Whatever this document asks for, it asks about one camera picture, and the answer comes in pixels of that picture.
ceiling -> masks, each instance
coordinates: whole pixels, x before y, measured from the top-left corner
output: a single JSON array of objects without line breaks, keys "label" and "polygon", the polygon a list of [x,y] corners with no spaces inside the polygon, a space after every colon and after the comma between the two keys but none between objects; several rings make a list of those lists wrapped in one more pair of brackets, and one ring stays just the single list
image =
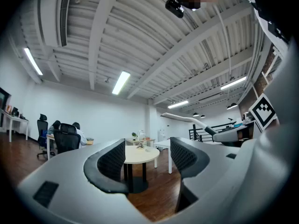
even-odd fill
[{"label": "ceiling", "polygon": [[186,9],[179,19],[165,9],[166,1],[70,0],[67,46],[50,48],[51,59],[36,28],[36,0],[24,1],[19,19],[43,80],[67,77],[89,83],[91,90],[112,91],[120,73],[127,71],[131,76],[122,98],[150,98],[161,107],[188,100],[179,107],[188,113],[237,102],[248,82],[223,92],[220,86],[252,76],[259,61],[263,32],[251,5],[246,0],[215,4],[228,35],[227,48],[215,7]]}]

person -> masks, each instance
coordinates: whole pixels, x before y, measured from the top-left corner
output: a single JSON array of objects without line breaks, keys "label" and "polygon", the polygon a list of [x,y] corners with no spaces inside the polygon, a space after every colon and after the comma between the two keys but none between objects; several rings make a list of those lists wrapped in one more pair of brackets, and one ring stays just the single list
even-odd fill
[{"label": "person", "polygon": [[48,134],[53,134],[55,129],[59,129],[60,121],[56,120],[48,129]]},{"label": "person", "polygon": [[[217,2],[217,0],[177,0],[177,1],[183,6],[184,4],[187,4],[187,7],[192,5],[194,7],[198,7],[198,4],[203,2],[204,3]],[[283,56],[286,54],[288,49],[288,42],[290,39],[289,35],[291,31],[289,29],[284,29],[285,28],[285,24],[283,23],[284,19],[281,19],[282,18],[281,16],[283,16],[283,18],[287,18],[287,16],[285,15],[287,11],[280,13],[277,12],[276,10],[282,9],[281,6],[283,5],[284,1],[273,0],[272,3],[268,3],[267,0],[249,0],[249,2],[255,8],[256,16],[258,18],[258,21],[264,33]]]},{"label": "person", "polygon": [[75,122],[75,123],[73,123],[73,125],[76,127],[77,134],[79,134],[81,136],[79,148],[82,148],[82,146],[86,145],[87,139],[86,139],[84,133],[80,130],[80,124]]}]

black railing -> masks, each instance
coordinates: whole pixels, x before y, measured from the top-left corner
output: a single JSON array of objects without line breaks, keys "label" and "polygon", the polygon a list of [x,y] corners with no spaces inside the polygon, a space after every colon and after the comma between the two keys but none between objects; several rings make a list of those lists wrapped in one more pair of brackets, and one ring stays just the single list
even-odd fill
[{"label": "black railing", "polygon": [[[223,125],[212,126],[211,128],[221,133],[233,127],[236,122],[231,122]],[[200,142],[213,142],[212,136],[203,129],[197,129],[193,125],[193,129],[189,129],[189,137],[191,140],[198,140]]]}]

office chair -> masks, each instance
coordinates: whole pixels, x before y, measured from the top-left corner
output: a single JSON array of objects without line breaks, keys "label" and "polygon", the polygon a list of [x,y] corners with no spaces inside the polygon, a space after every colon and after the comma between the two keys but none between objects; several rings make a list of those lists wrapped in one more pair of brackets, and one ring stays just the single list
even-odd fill
[{"label": "office chair", "polygon": [[64,124],[60,125],[60,131],[63,133],[77,133],[76,127],[74,125]]},{"label": "office chair", "polygon": [[[47,116],[41,114],[39,120],[37,121],[37,128],[38,128],[38,144],[39,144],[39,149],[41,149],[41,147],[46,148],[47,147],[47,131],[48,131],[48,122],[47,120]],[[41,153],[37,154],[37,158],[39,157],[39,155],[45,155],[47,154],[47,150],[43,150]],[[54,151],[50,151],[50,155],[55,156]]]},{"label": "office chair", "polygon": [[65,133],[61,130],[54,131],[54,138],[58,154],[79,148],[81,136],[76,133]]}]

ceiling light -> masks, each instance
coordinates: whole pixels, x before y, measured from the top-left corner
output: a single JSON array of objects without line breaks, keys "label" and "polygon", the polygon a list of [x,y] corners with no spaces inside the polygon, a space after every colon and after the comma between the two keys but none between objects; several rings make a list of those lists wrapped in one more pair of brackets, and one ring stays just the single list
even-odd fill
[{"label": "ceiling light", "polygon": [[118,78],[118,81],[116,82],[116,85],[112,91],[112,94],[114,95],[118,95],[119,92],[121,91],[122,87],[124,86],[125,82],[127,81],[127,79],[130,77],[130,74],[123,71],[120,75],[120,77]]},{"label": "ceiling light", "polygon": [[30,60],[31,64],[33,65],[34,69],[37,71],[37,73],[38,73],[40,76],[42,76],[43,74],[42,74],[41,70],[38,68],[38,66],[37,66],[37,64],[36,64],[36,62],[35,62],[35,60],[33,59],[33,56],[31,55],[30,50],[29,50],[28,48],[24,48],[24,51],[25,51],[25,53],[26,53],[28,59]]},{"label": "ceiling light", "polygon": [[231,109],[231,108],[237,107],[237,106],[238,105],[236,103],[232,103],[232,105],[228,107],[228,110]]},{"label": "ceiling light", "polygon": [[230,83],[230,84],[227,84],[227,85],[221,87],[221,90],[224,90],[224,89],[226,89],[226,88],[228,88],[228,87],[230,87],[232,85],[238,84],[238,83],[240,83],[240,82],[242,82],[244,80],[246,80],[246,77],[243,77],[243,78],[241,78],[239,80],[234,81],[233,83]]},{"label": "ceiling light", "polygon": [[183,102],[180,102],[180,103],[177,103],[177,104],[169,106],[168,109],[172,109],[174,107],[177,107],[177,106],[180,106],[180,105],[184,105],[184,104],[187,104],[187,103],[188,103],[188,100],[185,100]]}]

